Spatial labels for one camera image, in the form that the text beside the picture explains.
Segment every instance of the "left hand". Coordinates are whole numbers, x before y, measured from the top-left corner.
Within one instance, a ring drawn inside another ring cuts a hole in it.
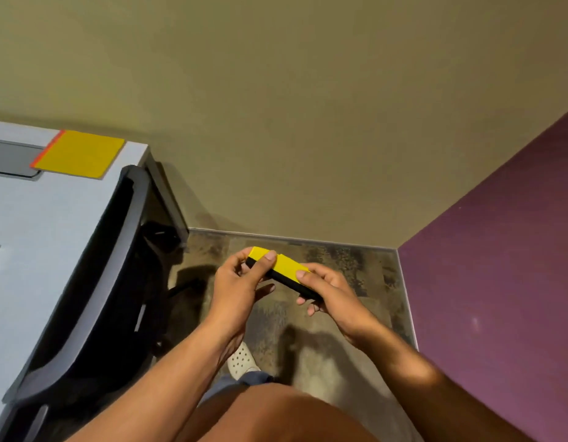
[[[270,251],[250,269],[245,259],[251,247],[229,256],[214,275],[214,292],[205,322],[225,338],[221,358],[226,360],[244,339],[245,324],[256,301],[273,292],[273,283],[258,288],[264,275],[276,263],[276,252]]]

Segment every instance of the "beige wall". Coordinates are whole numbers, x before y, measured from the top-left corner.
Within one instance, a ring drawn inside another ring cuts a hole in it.
[[[148,142],[191,226],[395,247],[568,110],[568,0],[0,0],[0,119]]]

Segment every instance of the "hand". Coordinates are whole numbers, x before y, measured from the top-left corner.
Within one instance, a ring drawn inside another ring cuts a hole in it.
[[[251,247],[229,256],[214,275],[214,292],[205,323],[219,330],[227,359],[244,339],[245,323],[256,301],[273,292],[274,284],[258,288],[258,283],[276,263],[276,252],[270,251],[250,269],[244,262]]]
[[[319,311],[328,313],[346,340],[360,348],[370,330],[380,325],[380,322],[360,302],[343,274],[319,263],[303,265],[311,272],[299,270],[296,272],[296,279],[316,291],[324,301],[324,303],[309,304],[307,309],[309,316]],[[302,297],[296,299],[298,305],[305,302]]]

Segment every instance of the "purple wall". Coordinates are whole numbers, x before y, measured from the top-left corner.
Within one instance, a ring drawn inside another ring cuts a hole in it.
[[[399,248],[422,353],[568,442],[568,113]]]

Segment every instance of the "right hand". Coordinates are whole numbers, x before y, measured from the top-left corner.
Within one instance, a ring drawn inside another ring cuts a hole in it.
[[[337,324],[339,331],[355,347],[360,348],[371,330],[380,325],[376,317],[360,302],[343,274],[320,263],[304,263],[310,272],[297,271],[296,279],[323,297],[324,303],[309,304],[307,312],[325,312]],[[298,305],[306,300],[296,299]]]

